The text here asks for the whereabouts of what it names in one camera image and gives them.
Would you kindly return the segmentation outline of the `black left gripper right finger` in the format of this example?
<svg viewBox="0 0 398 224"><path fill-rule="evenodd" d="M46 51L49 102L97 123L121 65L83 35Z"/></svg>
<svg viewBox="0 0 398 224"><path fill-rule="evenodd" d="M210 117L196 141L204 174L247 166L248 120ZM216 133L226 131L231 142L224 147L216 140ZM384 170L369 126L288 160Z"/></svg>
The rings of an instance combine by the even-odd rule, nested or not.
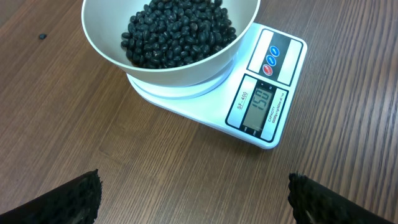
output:
<svg viewBox="0 0 398 224"><path fill-rule="evenodd" d="M288 201L301 224L392 224L300 173L289 174Z"/></svg>

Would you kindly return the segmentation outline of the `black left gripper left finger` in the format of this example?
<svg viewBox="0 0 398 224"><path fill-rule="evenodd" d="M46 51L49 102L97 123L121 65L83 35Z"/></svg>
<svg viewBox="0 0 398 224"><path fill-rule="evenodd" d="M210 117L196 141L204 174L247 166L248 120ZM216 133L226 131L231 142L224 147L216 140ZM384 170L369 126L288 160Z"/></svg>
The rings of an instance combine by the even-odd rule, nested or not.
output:
<svg viewBox="0 0 398 224"><path fill-rule="evenodd" d="M89 171L30 202L1 214L1 223L87 223L98 217L102 181Z"/></svg>

